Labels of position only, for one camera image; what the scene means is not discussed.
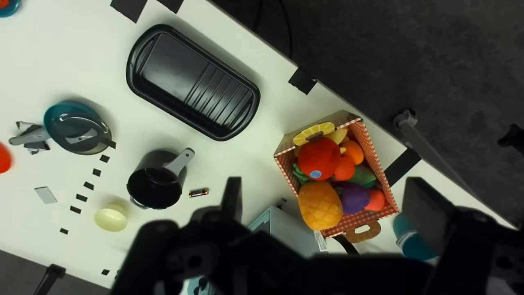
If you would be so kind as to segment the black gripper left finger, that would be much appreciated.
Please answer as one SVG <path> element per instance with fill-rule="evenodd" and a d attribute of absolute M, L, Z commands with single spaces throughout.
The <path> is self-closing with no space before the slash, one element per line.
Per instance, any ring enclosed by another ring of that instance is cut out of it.
<path fill-rule="evenodd" d="M 229 177 L 226 181 L 221 212 L 224 217 L 239 222 L 242 217 L 242 179 Z"/>

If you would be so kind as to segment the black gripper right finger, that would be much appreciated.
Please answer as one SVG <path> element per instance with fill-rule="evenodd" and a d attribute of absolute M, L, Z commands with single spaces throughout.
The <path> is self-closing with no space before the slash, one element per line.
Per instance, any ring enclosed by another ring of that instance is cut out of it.
<path fill-rule="evenodd" d="M 445 248 L 450 222 L 458 208 L 421 177 L 408 177 L 403 215 L 436 254 Z"/>

